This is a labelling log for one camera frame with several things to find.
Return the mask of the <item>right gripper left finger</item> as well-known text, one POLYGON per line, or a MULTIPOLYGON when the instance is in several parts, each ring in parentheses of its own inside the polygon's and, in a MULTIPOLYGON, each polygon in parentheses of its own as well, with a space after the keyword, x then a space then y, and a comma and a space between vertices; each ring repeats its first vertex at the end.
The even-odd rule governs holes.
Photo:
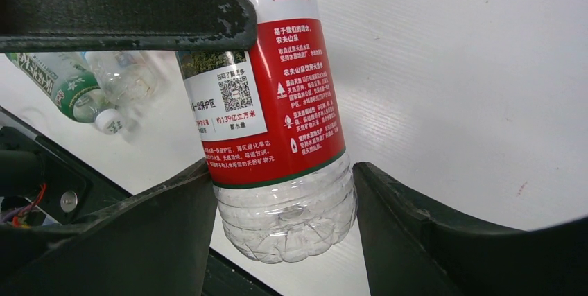
POLYGON ((2 225, 1 294, 199 295, 215 211, 199 161, 66 225, 2 225))

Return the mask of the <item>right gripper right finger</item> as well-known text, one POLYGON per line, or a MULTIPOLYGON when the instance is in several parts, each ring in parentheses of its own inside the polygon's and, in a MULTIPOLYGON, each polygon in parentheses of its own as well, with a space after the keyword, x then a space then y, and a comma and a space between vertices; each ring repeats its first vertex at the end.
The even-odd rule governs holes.
POLYGON ((372 295, 586 295, 587 219, 523 231, 353 167, 372 295))

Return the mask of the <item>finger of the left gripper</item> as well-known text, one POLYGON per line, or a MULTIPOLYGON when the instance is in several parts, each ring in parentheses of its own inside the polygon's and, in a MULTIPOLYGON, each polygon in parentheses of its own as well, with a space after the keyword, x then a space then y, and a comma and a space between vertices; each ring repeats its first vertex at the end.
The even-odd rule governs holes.
POLYGON ((1 0, 1 50, 246 51, 248 0, 1 0))

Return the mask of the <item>light blue label bottle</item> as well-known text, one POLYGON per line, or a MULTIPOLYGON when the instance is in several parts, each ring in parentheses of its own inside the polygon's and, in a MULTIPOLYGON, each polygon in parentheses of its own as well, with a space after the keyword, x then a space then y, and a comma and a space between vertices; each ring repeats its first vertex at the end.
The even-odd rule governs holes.
POLYGON ((81 56, 115 105, 137 104, 157 89, 157 75, 138 51, 83 51, 81 56))

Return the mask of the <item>green tea bottle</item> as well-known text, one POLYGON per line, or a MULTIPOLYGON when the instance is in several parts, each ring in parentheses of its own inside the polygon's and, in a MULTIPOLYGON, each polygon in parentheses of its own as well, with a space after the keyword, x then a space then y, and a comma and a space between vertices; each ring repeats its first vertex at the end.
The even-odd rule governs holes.
POLYGON ((72 121, 92 124, 108 135, 124 128, 123 115, 106 98, 94 74, 70 53, 7 53, 6 57, 72 121))

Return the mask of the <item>red white label bottle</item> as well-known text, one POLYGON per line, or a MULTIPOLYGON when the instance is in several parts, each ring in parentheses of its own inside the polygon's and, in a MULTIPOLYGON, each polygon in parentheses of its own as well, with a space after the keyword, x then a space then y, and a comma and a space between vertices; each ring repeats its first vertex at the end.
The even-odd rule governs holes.
POLYGON ((316 0, 250 0, 250 51, 177 54, 227 239, 262 263, 341 242, 356 190, 316 0))

